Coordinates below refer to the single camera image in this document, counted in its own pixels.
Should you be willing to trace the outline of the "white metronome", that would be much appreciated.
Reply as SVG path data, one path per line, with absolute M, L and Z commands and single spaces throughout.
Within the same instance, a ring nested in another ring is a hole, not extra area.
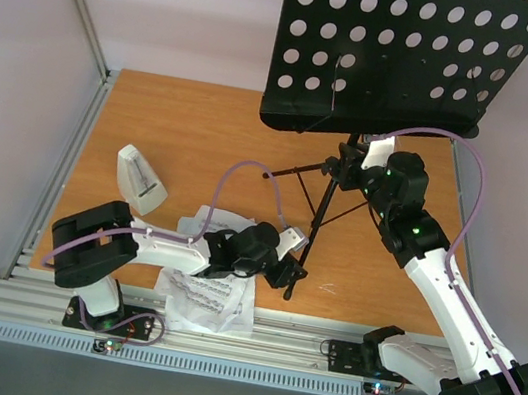
M 121 148 L 117 157 L 119 193 L 139 215 L 150 214 L 167 199 L 166 188 L 134 145 L 127 144 Z

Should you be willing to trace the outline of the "black music stand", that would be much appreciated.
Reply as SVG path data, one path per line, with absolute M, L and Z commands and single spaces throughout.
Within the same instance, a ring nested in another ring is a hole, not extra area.
M 528 55 L 528 0 L 283 0 L 259 116 L 299 133 L 473 138 Z

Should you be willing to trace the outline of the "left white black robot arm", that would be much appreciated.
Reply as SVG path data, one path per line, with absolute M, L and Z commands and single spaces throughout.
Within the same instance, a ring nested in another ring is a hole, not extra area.
M 112 274 L 124 265 L 167 267 L 209 280 L 262 275 L 275 289 L 307 276 L 293 255 L 307 237 L 292 226 L 279 232 L 268 222 L 188 236 L 136 219 L 127 203 L 113 201 L 61 218 L 51 234 L 53 250 L 42 265 L 52 269 L 58 287 L 81 299 L 97 329 L 107 332 L 123 322 L 121 289 Z

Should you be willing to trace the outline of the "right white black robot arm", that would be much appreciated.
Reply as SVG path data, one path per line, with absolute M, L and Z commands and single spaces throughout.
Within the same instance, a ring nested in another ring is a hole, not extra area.
M 436 219 L 425 210 L 429 177 L 417 154 L 377 156 L 370 147 L 339 147 L 339 181 L 364 196 L 381 241 L 428 304 L 453 361 L 396 326 L 363 336 L 359 364 L 385 372 L 426 395 L 528 395 L 528 363 L 518 363 L 474 300 Z

